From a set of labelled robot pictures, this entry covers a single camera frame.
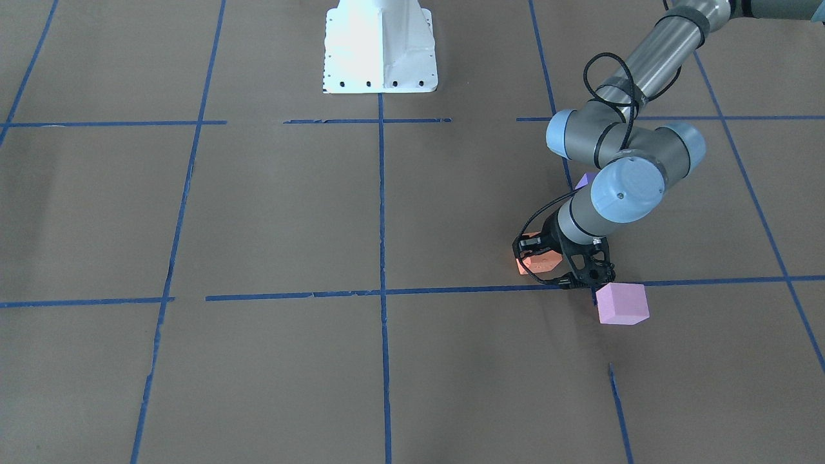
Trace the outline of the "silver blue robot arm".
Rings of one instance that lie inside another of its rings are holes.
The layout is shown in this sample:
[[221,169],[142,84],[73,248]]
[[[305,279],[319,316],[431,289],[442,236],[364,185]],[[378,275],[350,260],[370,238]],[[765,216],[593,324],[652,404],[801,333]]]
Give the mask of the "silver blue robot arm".
[[822,1],[675,1],[618,70],[578,110],[549,121],[548,148],[566,160],[586,162],[595,179],[577,189],[536,235],[513,243],[518,258],[595,246],[617,229],[642,219],[665,193],[688,177],[707,147],[691,124],[672,122],[649,130],[636,118],[675,82],[684,62],[707,38],[737,18],[821,23]]

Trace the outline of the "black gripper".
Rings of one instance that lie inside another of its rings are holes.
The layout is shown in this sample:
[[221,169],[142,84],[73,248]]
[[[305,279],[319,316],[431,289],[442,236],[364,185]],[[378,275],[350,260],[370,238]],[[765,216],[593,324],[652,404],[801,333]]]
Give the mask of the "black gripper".
[[522,240],[514,240],[512,250],[516,258],[539,256],[551,251],[557,255],[567,256],[565,235],[561,232],[559,224],[559,213],[553,213],[545,219],[540,229],[540,236],[523,236]]

